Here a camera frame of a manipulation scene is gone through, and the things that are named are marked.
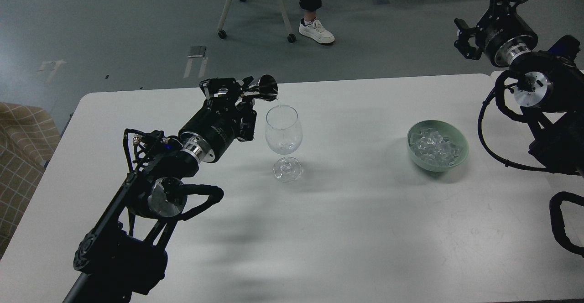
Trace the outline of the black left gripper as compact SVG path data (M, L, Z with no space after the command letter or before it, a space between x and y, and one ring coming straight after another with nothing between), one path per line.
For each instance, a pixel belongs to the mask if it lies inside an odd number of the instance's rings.
M221 101L235 100L244 94L243 80L232 77L209 78L200 81L199 87L207 100L179 131L179 138L183 148L199 162L215 163L235 139L241 142L254 139L255 100L242 100L234 105Z

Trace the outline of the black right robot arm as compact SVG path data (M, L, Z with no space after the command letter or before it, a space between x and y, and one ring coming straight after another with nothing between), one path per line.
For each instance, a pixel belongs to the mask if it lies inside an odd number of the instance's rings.
M516 11L527 1L490 0L474 27L454 20L454 46L463 57L479 60L485 55L493 66L504 68L480 108L478 137L486 152L506 167L582 176L584 77L575 62L580 41L565 35L548 50L536 51L538 36ZM534 137L528 153L540 167L504 159L488 147L483 118L492 101L507 118L528 125Z

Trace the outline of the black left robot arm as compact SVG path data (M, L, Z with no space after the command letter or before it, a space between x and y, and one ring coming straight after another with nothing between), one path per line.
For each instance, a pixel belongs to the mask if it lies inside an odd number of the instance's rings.
M126 129L129 172L96 225L79 243L73 267L79 278L65 303L129 303L147 295L165 276L168 245L177 223L223 199L215 185L185 184L200 164L219 161L234 140L252 141L256 99L273 101L272 76L209 78L205 100L176 136Z

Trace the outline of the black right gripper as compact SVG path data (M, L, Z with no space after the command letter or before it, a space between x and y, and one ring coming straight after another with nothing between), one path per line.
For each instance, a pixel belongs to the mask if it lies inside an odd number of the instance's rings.
M537 34L516 13L518 5L527 1L490 0L486 14L473 28L465 20L455 19L458 34L454 46L467 59L480 60L484 52L493 66L509 66L511 57L506 55L513 46L523 43L532 50L538 43ZM478 47L471 45L473 37Z

